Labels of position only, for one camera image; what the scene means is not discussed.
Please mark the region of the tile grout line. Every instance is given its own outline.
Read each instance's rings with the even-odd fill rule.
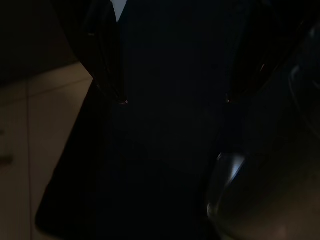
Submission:
[[[86,78],[83,78],[81,80],[78,80],[78,81],[74,81],[74,82],[70,82],[70,83],[67,83],[66,85],[62,85],[62,86],[57,86],[57,87],[54,87],[54,88],[51,88],[51,89],[48,89],[48,90],[45,90],[45,91],[42,91],[42,92],[38,92],[38,93],[34,93],[34,94],[31,94],[29,95],[28,97],[29,98],[33,98],[33,97],[37,97],[39,95],[42,95],[42,94],[47,94],[47,93],[51,93],[55,90],[60,90],[60,89],[63,89],[63,88],[66,88],[66,87],[70,87],[72,85],[76,85],[76,84],[79,84],[81,82],[84,82],[84,81],[88,81],[88,80],[92,80],[93,78],[90,76],[90,77],[86,77]]]
[[[0,103],[0,108],[1,108],[1,107],[9,106],[9,105],[11,105],[11,104],[18,103],[18,102],[20,102],[20,101],[22,101],[22,100],[24,100],[24,99],[26,99],[26,98],[28,98],[28,97],[29,97],[29,98],[37,97],[37,96],[39,96],[39,95],[46,94],[46,93],[50,93],[50,92],[53,92],[53,91],[55,91],[55,90],[63,89],[63,88],[66,88],[66,87],[70,87],[70,86],[72,86],[72,85],[79,84],[79,83],[81,83],[81,82],[88,81],[88,80],[92,80],[92,77],[87,77],[87,78],[81,79],[81,80],[79,80],[79,81],[74,81],[74,82],[68,83],[68,84],[66,84],[66,85],[57,86],[57,87],[54,87],[54,88],[51,88],[51,89],[48,89],[48,90],[45,90],[45,91],[41,91],[41,92],[38,92],[38,93],[35,93],[35,94],[31,94],[31,95],[28,95],[28,94],[29,94],[29,93],[28,93],[29,90],[27,90],[26,97],[20,97],[20,98],[17,98],[17,99],[8,101],[8,102],[3,103],[3,104]]]
[[[28,181],[29,181],[29,225],[30,225],[30,240],[34,238],[33,228],[33,209],[32,209],[32,186],[31,186],[31,154],[30,154],[30,113],[29,113],[29,80],[26,80],[25,84],[26,92],[26,131],[27,131],[27,159],[28,159]]]

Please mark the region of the tile floor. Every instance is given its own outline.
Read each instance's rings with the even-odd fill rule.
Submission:
[[[0,88],[1,240],[53,239],[34,218],[91,82],[76,63]]]

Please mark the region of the dark wall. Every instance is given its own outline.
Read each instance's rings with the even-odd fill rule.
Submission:
[[[49,0],[0,4],[0,85],[77,61]]]

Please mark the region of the beige floor tile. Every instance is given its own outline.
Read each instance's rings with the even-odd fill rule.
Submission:
[[[28,81],[28,95],[37,95],[88,79],[91,76],[87,70],[81,63],[75,63],[31,77]]]
[[[0,131],[0,239],[30,240],[26,100],[0,107]]]
[[[34,219],[60,159],[91,80],[29,98],[31,204]],[[33,228],[33,240],[48,239]]]
[[[26,81],[20,80],[0,88],[0,107],[26,98]]]

